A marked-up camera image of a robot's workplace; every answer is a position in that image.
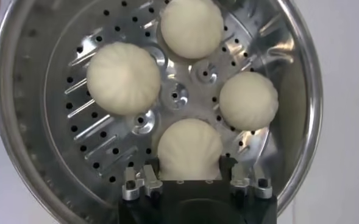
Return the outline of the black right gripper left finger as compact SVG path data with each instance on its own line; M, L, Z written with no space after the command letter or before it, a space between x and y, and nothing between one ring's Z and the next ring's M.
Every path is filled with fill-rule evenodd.
M143 176L137 178L134 167L126 167L124 171L125 183L122 185L122 199L134 201L140 198L141 190L145 196L151 199L159 199L163 191L163 182L160 181L151 164L144 165L141 169Z

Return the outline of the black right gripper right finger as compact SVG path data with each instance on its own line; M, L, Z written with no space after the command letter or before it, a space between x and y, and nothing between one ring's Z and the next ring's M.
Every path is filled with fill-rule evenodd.
M228 179L233 192L241 191L247 195L252 191L255 197L264 200L273 197L271 179L259 163L249 166L244 161L221 156L220 173L223 180Z

